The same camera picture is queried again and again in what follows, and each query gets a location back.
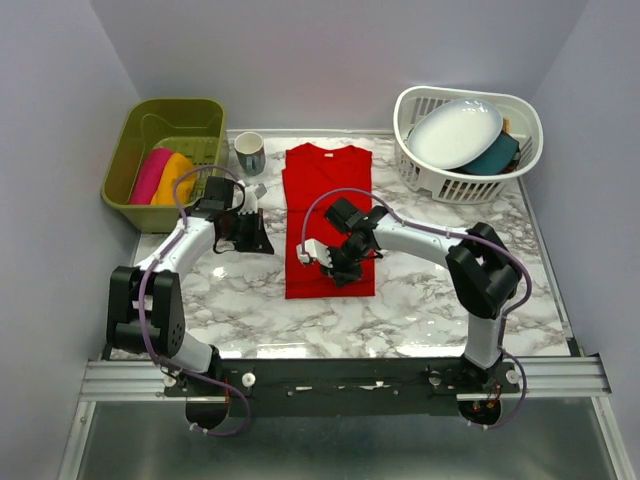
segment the green plastic basket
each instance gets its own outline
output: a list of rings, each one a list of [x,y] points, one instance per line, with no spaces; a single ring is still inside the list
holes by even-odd
[[[131,110],[102,184],[104,201],[121,212],[143,233],[173,230],[178,210],[173,206],[129,205],[138,172],[154,148],[180,152],[194,165],[227,166],[229,144],[226,113],[207,98],[157,98]],[[190,203],[200,198],[208,176],[220,170],[198,172]]]

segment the wire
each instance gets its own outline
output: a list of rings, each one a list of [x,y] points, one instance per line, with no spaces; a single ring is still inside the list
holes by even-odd
[[[459,240],[470,240],[472,242],[475,243],[479,243],[481,245],[485,245],[489,248],[491,248],[493,251],[500,253],[501,255],[504,255],[505,257],[507,257],[507,259],[509,259],[510,262],[512,262],[513,264],[515,264],[518,269],[520,270],[520,272],[522,272],[522,276],[524,277],[524,281],[525,281],[525,292],[524,295],[522,296],[522,298],[520,300],[518,300],[517,302],[515,302],[513,305],[510,305],[509,307],[505,308],[504,311],[502,312],[502,319],[506,322],[507,320],[507,315],[509,315],[511,312],[513,312],[515,309],[520,308],[522,305],[524,305],[527,300],[529,300],[529,298],[531,298],[531,293],[533,291],[533,281],[531,279],[531,275],[529,274],[527,268],[524,266],[524,264],[518,259],[516,258],[511,252],[509,252],[508,250],[500,247],[499,245],[496,245],[493,242],[490,242],[489,240],[485,240],[484,238],[479,238],[479,237],[475,237],[473,235],[468,235],[465,233],[458,233],[458,232],[451,232],[451,231],[447,231],[447,230],[443,230],[441,228],[436,228],[436,227],[430,227],[429,225],[422,225],[420,223],[415,223],[412,222],[410,220],[406,220],[404,218],[402,218],[400,215],[398,215],[395,210],[393,208],[391,208],[391,206],[385,202],[382,198],[380,198],[379,196],[371,193],[371,192],[367,192],[366,190],[362,190],[360,188],[353,188],[353,187],[344,187],[344,188],[336,188],[335,190],[331,190],[330,192],[324,193],[322,195],[320,195],[318,198],[316,198],[314,200],[314,202],[311,204],[311,206],[309,206],[309,208],[307,209],[307,212],[305,213],[304,216],[304,221],[302,222],[302,232],[301,232],[301,238],[300,238],[300,244],[301,244],[301,253],[305,254],[307,253],[307,251],[304,248],[304,244],[307,241],[307,226],[309,224],[309,219],[311,218],[311,213],[313,212],[313,210],[318,206],[318,204],[324,200],[325,198],[331,196],[331,195],[335,195],[336,193],[343,193],[343,192],[353,192],[353,193],[360,193],[362,195],[366,195],[369,198],[372,198],[373,200],[377,201],[380,205],[382,205],[389,213],[389,215],[391,215],[396,221],[398,221],[399,223],[401,223],[402,225],[406,225],[408,227],[411,228],[415,228],[417,230],[421,230],[423,232],[427,232],[427,233],[432,233],[435,235],[440,235],[440,236],[444,236],[444,237],[450,237],[450,238],[457,238]],[[524,372],[524,368],[522,367],[522,364],[520,363],[520,361],[514,357],[513,355],[511,355],[510,353],[508,353],[504,347],[502,345],[499,345],[498,348],[500,348],[500,350],[502,351],[502,354],[511,359],[520,369],[520,372],[522,374],[522,394],[520,395],[520,399],[518,400],[517,405],[515,406],[515,408],[513,409],[513,411],[507,415],[507,417],[505,417],[505,419],[501,422],[496,423],[495,425],[481,425],[483,428],[486,429],[495,429],[498,427],[501,427],[503,425],[505,425],[506,423],[510,422],[511,419],[520,411],[520,409],[522,408],[522,404],[524,403],[524,400],[527,396],[527,376]]]
[[[520,360],[518,360],[517,357],[511,355],[504,348],[502,348],[502,354],[505,357],[507,357],[509,360],[511,360],[513,363],[515,363],[518,369],[520,370],[520,376],[522,377],[522,390],[520,391],[520,398],[518,398],[518,403],[516,403],[516,406],[513,408],[513,410],[511,410],[509,415],[507,415],[504,419],[500,420],[498,423],[495,423],[493,425],[480,425],[483,429],[486,429],[486,430],[495,430],[496,428],[504,427],[507,423],[513,420],[518,414],[518,412],[520,412],[520,410],[522,409],[522,406],[524,405],[524,400],[527,397],[527,388],[528,388],[527,374],[524,372],[524,367],[522,366],[522,363],[520,362]]]
[[[489,394],[487,395],[487,399],[485,400],[485,402],[488,402],[489,405],[493,406],[498,400],[500,400],[500,383],[496,380],[493,384],[493,387],[495,388],[495,397],[491,398],[491,396],[494,394],[493,392],[489,392]]]
[[[240,400],[242,401],[242,403],[244,404],[244,407],[246,409],[246,415],[244,417],[244,421],[242,422],[242,424],[237,427],[234,428],[232,430],[228,430],[225,432],[216,432],[213,430],[208,430],[206,428],[202,428],[199,425],[192,425],[192,427],[202,433],[204,433],[205,435],[211,435],[214,437],[231,437],[233,435],[236,435],[238,433],[240,433],[242,430],[244,430],[245,428],[247,428],[249,426],[249,423],[251,422],[251,406],[249,405],[249,401],[247,400],[247,397],[245,397],[242,392],[240,390],[238,390],[237,388],[235,388],[232,385],[229,385],[227,383],[224,382],[220,382],[218,380],[214,380],[213,378],[209,378],[205,375],[202,375],[198,372],[193,372],[191,370],[185,370],[180,368],[178,365],[174,365],[173,363],[171,363],[170,360],[165,359],[160,357],[155,349],[153,348],[153,344],[151,343],[151,337],[149,335],[149,327],[147,326],[147,318],[146,318],[146,312],[144,309],[144,297],[145,297],[145,293],[147,291],[147,283],[149,282],[149,277],[151,276],[151,273],[154,271],[154,269],[158,266],[158,264],[162,261],[162,259],[167,255],[167,253],[169,253],[171,251],[171,249],[180,241],[180,239],[186,234],[187,232],[187,226],[188,226],[188,218],[187,217],[187,212],[184,209],[184,206],[182,205],[182,203],[180,203],[180,199],[178,198],[178,185],[187,177],[193,175],[194,173],[197,173],[199,171],[202,170],[208,170],[208,169],[217,169],[217,170],[222,170],[223,172],[225,172],[227,175],[229,175],[235,182],[236,185],[240,186],[240,189],[242,190],[243,194],[244,194],[244,188],[242,187],[242,184],[240,184],[238,182],[238,178],[228,169],[224,168],[224,167],[219,167],[217,165],[203,165],[201,167],[197,167],[194,168],[193,170],[188,171],[187,173],[185,173],[184,175],[182,175],[181,177],[179,177],[175,184],[173,185],[173,201],[175,202],[176,207],[178,208],[178,211],[180,212],[180,217],[182,218],[182,224],[183,224],[183,228],[178,230],[178,233],[175,237],[173,237],[173,239],[167,243],[167,245],[160,251],[159,255],[154,258],[151,262],[151,264],[149,265],[149,267],[145,270],[144,274],[142,275],[142,279],[140,280],[140,289],[138,292],[138,315],[140,317],[140,331],[142,332],[142,340],[144,342],[144,346],[147,349],[147,353],[149,354],[149,356],[151,357],[151,361],[153,363],[155,363],[156,365],[160,365],[161,367],[166,367],[169,369],[173,369],[173,370],[178,370],[181,373],[191,377],[191,378],[195,378],[197,380],[209,383],[211,385],[215,385],[216,387],[221,387],[221,388],[225,388],[227,389],[230,393],[234,393],[235,395],[237,395]]]

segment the white plastic basket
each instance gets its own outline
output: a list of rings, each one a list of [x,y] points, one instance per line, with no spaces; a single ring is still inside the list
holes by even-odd
[[[432,167],[420,161],[407,147],[409,132],[425,115],[458,98],[480,98],[493,103],[506,119],[506,131],[520,143],[520,163],[515,171],[504,175],[466,175]],[[414,191],[431,193],[434,200],[445,203],[478,204],[493,200],[507,180],[531,170],[542,153],[543,135],[535,109],[521,98],[499,93],[456,90],[452,88],[412,87],[402,92],[393,111],[396,137],[396,163],[400,177]]]

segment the red cloth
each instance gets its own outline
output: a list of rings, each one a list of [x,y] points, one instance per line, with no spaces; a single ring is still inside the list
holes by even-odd
[[[285,298],[364,297],[375,295],[375,265],[362,263],[362,279],[342,288],[320,272],[320,266],[302,265],[296,246],[300,244],[302,223],[311,203],[323,193],[340,187],[355,187],[371,192],[371,152],[347,146],[325,150],[310,143],[287,150],[282,171],[287,199],[287,245],[285,252]],[[337,193],[315,208],[307,226],[307,239],[325,245],[340,246],[347,238],[324,218],[327,209],[340,197],[368,212],[371,199],[358,193]]]

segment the white oval dish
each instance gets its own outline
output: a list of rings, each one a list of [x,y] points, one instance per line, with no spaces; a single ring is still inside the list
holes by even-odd
[[[407,146],[424,163],[450,170],[475,160],[501,131],[502,114],[493,104],[461,98],[420,120],[409,134]]]

